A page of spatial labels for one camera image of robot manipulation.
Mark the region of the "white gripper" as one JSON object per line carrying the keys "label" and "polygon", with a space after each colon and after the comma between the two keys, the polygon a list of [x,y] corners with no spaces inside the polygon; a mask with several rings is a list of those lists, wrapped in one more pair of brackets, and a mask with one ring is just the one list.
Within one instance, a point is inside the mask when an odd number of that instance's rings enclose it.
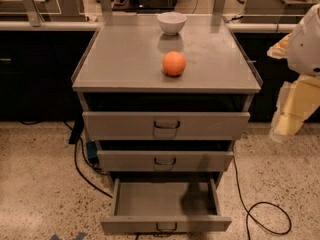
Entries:
{"label": "white gripper", "polygon": [[269,131],[269,137],[278,143],[284,143],[295,135],[320,107],[319,78],[301,75],[286,89],[288,93],[280,105],[280,114],[273,117]]}

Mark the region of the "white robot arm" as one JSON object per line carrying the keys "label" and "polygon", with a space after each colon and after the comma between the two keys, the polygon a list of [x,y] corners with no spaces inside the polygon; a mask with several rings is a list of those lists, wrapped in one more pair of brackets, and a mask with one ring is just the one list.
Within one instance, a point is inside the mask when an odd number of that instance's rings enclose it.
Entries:
{"label": "white robot arm", "polygon": [[288,68],[299,74],[293,83],[284,82],[278,94],[269,136],[281,143],[294,136],[320,107],[320,5],[312,6],[267,55],[285,58]]}

